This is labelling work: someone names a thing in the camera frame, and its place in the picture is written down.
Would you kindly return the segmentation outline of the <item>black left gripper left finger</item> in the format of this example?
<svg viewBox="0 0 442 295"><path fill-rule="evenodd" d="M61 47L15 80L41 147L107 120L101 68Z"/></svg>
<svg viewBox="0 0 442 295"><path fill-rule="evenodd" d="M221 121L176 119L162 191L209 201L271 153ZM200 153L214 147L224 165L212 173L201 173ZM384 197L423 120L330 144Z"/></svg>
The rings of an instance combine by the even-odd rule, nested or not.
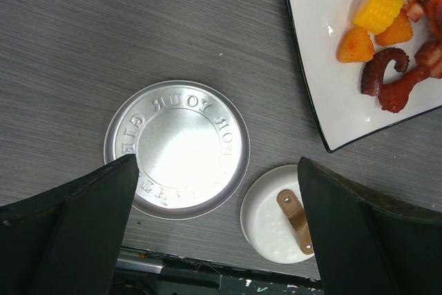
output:
<svg viewBox="0 0 442 295"><path fill-rule="evenodd" d="M137 187L133 154L1 207L2 294L107 294Z"/></svg>

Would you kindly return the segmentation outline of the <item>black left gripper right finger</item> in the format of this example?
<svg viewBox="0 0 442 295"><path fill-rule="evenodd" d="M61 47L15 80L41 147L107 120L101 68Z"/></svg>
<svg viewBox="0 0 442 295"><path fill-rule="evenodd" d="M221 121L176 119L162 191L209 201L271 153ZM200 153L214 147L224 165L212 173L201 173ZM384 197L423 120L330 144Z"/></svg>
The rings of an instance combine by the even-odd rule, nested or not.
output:
<svg viewBox="0 0 442 295"><path fill-rule="evenodd" d="M325 294L440 294L441 213L309 158L298 181Z"/></svg>

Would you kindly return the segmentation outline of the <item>white square plate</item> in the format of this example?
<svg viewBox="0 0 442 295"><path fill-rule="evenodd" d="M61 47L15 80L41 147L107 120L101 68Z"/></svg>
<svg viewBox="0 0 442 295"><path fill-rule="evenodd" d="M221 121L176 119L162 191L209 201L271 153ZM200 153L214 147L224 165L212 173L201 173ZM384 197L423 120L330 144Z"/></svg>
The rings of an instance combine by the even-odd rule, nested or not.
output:
<svg viewBox="0 0 442 295"><path fill-rule="evenodd" d="M427 79L397 114L360 92L361 63L340 63L336 52L362 0L287 0L296 54L316 126L333 153L377 131L441 107L441 80Z"/></svg>

